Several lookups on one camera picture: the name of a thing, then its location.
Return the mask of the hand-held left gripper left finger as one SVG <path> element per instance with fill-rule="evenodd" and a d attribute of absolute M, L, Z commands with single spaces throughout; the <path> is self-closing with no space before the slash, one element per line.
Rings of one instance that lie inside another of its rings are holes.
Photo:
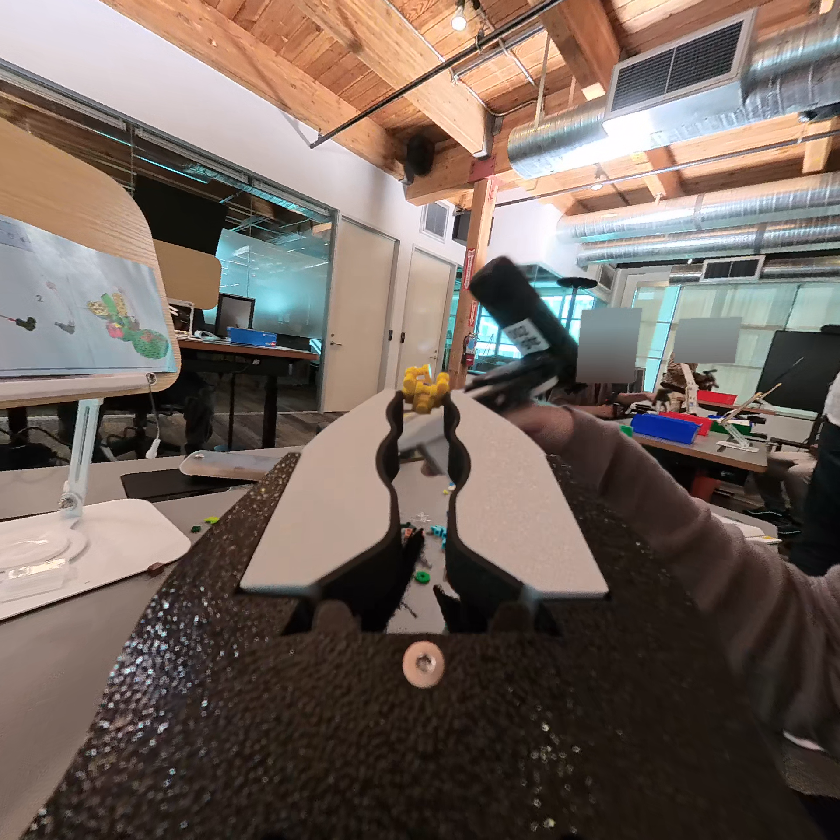
<path fill-rule="evenodd" d="M 403 396 L 382 391 L 301 452 L 239 583 L 255 595 L 379 601 L 402 552 L 397 441 Z"/>

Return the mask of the yellow toy brick assembly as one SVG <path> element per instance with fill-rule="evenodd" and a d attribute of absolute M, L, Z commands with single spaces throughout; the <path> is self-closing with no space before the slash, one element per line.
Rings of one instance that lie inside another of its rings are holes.
<path fill-rule="evenodd" d="M 428 415 L 442 405 L 449 393 L 449 375 L 447 372 L 433 375 L 429 364 L 410 366 L 405 369 L 401 392 L 412 412 Z"/>

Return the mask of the person's right forearm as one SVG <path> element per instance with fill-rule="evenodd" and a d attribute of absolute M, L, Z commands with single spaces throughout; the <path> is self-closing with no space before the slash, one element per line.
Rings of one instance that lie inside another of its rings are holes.
<path fill-rule="evenodd" d="M 614 423 L 579 412 L 573 478 L 625 521 L 710 620 L 791 787 L 838 798 L 838 569 L 808 576 L 711 515 Z"/>

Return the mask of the wooden background desk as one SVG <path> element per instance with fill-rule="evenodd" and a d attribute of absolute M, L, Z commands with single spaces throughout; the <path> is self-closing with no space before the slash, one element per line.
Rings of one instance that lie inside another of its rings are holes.
<path fill-rule="evenodd" d="M 227 449 L 233 448 L 236 382 L 238 377 L 262 377 L 264 396 L 261 412 L 261 447 L 273 448 L 277 442 L 277 398 L 281 375 L 297 362 L 316 363 L 319 356 L 282 346 L 252 346 L 222 340 L 176 336 L 182 368 L 198 374 L 216 373 L 228 377 Z"/>

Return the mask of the person's right hand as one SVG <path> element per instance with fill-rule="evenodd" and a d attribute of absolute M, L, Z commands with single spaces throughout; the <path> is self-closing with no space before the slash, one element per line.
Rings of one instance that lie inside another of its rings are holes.
<path fill-rule="evenodd" d="M 529 404 L 508 416 L 509 421 L 547 455 L 571 452 L 576 424 L 582 414 L 566 406 Z"/>

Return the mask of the pale flat board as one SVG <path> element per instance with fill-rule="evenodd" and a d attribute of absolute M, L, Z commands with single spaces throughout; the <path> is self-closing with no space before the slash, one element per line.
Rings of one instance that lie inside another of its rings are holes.
<path fill-rule="evenodd" d="M 219 480 L 259 481 L 281 457 L 197 450 L 186 456 L 179 470 L 184 476 Z"/>

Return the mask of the blue storage bin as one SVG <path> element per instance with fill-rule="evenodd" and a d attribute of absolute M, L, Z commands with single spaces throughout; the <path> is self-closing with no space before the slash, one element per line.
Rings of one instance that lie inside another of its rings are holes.
<path fill-rule="evenodd" d="M 657 413 L 636 414 L 631 419 L 630 427 L 635 435 L 684 446 L 693 445 L 701 431 L 699 423 L 681 414 L 675 416 Z"/>

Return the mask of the black flat tablet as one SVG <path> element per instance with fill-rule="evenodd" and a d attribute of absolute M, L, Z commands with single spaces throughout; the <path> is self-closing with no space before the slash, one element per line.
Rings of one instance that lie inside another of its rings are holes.
<path fill-rule="evenodd" d="M 179 469 L 133 472 L 120 477 L 126 498 L 152 503 L 200 497 L 239 487 L 250 488 L 252 480 L 187 476 Z"/>

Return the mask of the black computer monitor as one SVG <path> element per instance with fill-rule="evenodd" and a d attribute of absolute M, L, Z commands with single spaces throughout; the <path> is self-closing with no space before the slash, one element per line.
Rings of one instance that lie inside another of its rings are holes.
<path fill-rule="evenodd" d="M 225 339 L 228 330 L 252 329 L 256 300 L 220 292 L 217 300 L 214 332 Z"/>

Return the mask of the small vent grille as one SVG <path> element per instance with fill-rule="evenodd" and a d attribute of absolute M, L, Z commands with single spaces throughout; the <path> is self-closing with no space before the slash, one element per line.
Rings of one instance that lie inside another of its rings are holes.
<path fill-rule="evenodd" d="M 743 283 L 761 278 L 764 255 L 706 259 L 700 270 L 699 283 Z"/>

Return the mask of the white paper sheet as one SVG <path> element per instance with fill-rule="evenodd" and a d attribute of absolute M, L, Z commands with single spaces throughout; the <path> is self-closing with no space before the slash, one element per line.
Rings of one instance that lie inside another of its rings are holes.
<path fill-rule="evenodd" d="M 766 521 L 715 506 L 710 507 L 710 512 L 726 528 L 740 531 L 748 541 L 763 543 L 771 547 L 782 545 L 778 529 Z"/>

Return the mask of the black ceiling pipe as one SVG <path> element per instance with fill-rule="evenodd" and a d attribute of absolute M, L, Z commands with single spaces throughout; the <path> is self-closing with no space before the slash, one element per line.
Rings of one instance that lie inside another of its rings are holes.
<path fill-rule="evenodd" d="M 535 36 L 538 32 L 543 31 L 544 26 L 538 24 L 538 19 L 562 4 L 563 1 L 540 2 L 536 7 L 531 7 L 526 13 L 494 29 L 487 35 L 477 36 L 468 47 L 438 62 L 436 67 L 426 70 L 420 76 L 407 82 L 402 87 L 395 89 L 394 92 L 377 101 L 369 108 L 359 112 L 341 125 L 326 133 L 319 133 L 317 138 L 309 143 L 309 149 L 317 149 L 321 145 L 335 140 L 342 133 L 351 128 L 355 128 L 364 119 L 373 117 L 374 114 L 389 107 L 394 102 L 406 98 L 410 93 L 415 93 L 429 81 L 443 74 L 449 74 L 451 70 L 456 70 L 456 80 L 460 80 L 462 76 L 469 74 L 473 69 L 494 60 L 497 54 L 504 52 L 506 48 L 518 46 L 520 43 Z"/>

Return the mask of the small wooden stand board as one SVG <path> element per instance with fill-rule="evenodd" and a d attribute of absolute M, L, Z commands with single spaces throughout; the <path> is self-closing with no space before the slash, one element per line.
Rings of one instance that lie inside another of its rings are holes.
<path fill-rule="evenodd" d="M 158 239 L 153 245 L 167 297 L 191 302 L 196 309 L 215 309 L 222 279 L 219 259 Z"/>

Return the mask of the large black screen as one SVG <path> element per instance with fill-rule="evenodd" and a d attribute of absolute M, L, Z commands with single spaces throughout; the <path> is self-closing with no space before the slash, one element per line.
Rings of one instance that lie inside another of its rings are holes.
<path fill-rule="evenodd" d="M 821 414 L 838 369 L 838 332 L 775 331 L 755 390 L 772 406 Z"/>

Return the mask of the toy brick instruction booklet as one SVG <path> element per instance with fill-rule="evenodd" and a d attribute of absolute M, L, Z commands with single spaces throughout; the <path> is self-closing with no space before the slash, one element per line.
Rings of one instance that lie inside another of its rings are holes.
<path fill-rule="evenodd" d="M 173 373 L 152 268 L 1 216 L 1 374 Z"/>

